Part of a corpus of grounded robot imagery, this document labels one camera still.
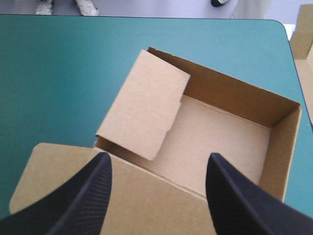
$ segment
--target table surface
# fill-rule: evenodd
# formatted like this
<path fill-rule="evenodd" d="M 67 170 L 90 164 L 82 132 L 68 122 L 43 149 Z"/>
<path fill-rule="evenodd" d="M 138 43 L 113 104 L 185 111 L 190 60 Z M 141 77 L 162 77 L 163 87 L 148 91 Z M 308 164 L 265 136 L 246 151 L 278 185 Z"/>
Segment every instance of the table surface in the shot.
<path fill-rule="evenodd" d="M 93 145 L 148 46 L 301 103 L 285 202 L 313 216 L 313 133 L 278 22 L 0 15 L 0 218 L 36 144 Z"/>

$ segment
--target brown cardboard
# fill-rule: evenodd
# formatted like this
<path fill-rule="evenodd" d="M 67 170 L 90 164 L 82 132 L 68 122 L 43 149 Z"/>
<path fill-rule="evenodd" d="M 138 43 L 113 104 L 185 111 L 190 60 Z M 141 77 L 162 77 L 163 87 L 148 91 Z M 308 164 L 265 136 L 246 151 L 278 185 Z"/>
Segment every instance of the brown cardboard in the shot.
<path fill-rule="evenodd" d="M 283 200 L 300 114 L 292 100 L 150 48 L 101 124 L 96 148 L 37 145 L 10 210 L 52 192 L 101 148 L 113 169 L 102 234 L 214 235 L 204 193 L 209 154 L 222 153 Z"/>
<path fill-rule="evenodd" d="M 48 195 L 99 151 L 97 148 L 38 144 L 11 199 L 11 213 Z M 110 155 L 112 192 L 101 234 L 215 234 L 204 197 Z"/>
<path fill-rule="evenodd" d="M 149 57 L 162 59 L 159 63 L 169 63 L 190 75 L 172 129 L 154 161 L 108 140 L 108 130 L 103 131 L 102 126 L 96 146 L 203 196 L 207 158 L 211 152 L 220 152 L 248 178 L 283 200 L 301 113 L 299 104 L 162 51 L 149 48 L 148 52 Z M 150 65 L 149 73 L 158 67 Z M 134 65 L 133 70 L 141 69 Z M 141 92 L 149 93 L 149 87 Z M 282 164 L 271 164 L 276 161 Z"/>
<path fill-rule="evenodd" d="M 142 50 L 97 135 L 152 160 L 173 125 L 188 79 Z"/>
<path fill-rule="evenodd" d="M 290 41 L 303 95 L 313 121 L 313 4 L 302 5 Z"/>

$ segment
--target shoe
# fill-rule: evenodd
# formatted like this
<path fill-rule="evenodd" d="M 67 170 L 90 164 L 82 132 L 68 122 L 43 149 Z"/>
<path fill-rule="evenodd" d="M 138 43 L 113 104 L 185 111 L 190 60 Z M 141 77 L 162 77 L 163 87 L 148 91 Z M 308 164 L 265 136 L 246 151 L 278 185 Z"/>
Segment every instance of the shoe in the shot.
<path fill-rule="evenodd" d="M 211 0 L 211 4 L 214 7 L 222 6 L 226 4 L 229 0 Z"/>

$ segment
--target white object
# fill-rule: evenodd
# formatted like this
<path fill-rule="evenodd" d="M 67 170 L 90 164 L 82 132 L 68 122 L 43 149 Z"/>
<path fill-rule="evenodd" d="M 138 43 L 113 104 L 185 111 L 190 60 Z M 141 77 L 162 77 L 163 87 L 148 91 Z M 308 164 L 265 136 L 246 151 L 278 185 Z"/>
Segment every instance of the white object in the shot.
<path fill-rule="evenodd" d="M 42 0 L 39 2 L 36 15 L 52 15 L 53 0 Z"/>

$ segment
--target teal table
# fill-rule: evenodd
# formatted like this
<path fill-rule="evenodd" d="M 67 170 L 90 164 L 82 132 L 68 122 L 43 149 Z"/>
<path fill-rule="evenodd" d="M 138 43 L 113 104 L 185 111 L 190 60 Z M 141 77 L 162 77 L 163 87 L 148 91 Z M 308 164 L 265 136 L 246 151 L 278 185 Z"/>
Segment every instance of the teal table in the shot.
<path fill-rule="evenodd" d="M 0 15 L 0 217 L 37 143 L 93 145 L 148 46 L 301 103 L 286 203 L 313 216 L 313 133 L 278 22 Z"/>

